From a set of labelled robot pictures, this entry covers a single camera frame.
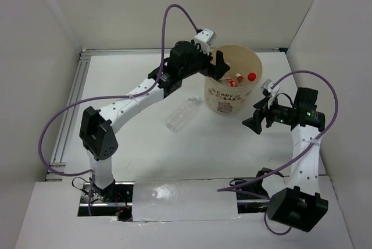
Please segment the red label water bottle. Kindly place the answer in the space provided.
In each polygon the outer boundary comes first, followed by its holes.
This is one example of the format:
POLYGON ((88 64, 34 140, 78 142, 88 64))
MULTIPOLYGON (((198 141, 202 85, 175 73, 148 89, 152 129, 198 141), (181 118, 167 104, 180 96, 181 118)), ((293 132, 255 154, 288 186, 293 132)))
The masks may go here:
POLYGON ((256 73, 251 72, 251 73, 249 73, 249 74, 247 75, 247 79, 248 79, 248 81, 255 81, 256 78, 257 78, 256 73))

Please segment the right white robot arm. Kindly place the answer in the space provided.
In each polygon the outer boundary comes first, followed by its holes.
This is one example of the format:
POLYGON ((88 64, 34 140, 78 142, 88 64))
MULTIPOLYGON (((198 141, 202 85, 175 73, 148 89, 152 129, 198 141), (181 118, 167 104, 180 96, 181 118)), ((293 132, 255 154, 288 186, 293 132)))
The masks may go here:
POLYGON ((325 129, 325 116, 317 111, 318 92, 300 87, 290 107, 278 103, 268 91, 254 104, 253 116, 242 123, 256 134, 262 132, 262 121, 291 128, 293 163, 286 187, 270 197, 266 218, 291 228, 310 232, 328 211, 328 201, 319 188, 319 134, 325 129))

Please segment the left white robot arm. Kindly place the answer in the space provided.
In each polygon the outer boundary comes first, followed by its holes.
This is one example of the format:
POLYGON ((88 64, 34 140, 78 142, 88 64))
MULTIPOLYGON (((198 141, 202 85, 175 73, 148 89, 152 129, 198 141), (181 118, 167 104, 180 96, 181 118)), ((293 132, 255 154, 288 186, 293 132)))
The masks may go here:
POLYGON ((177 42, 169 57, 162 59, 128 98, 100 109, 89 106, 84 110, 80 138, 90 160, 91 186, 100 201, 112 200, 117 190, 111 160, 119 147, 116 133, 141 111, 178 90, 184 79, 200 73, 219 80, 229 71, 223 52, 205 54, 199 47, 189 41, 177 42))

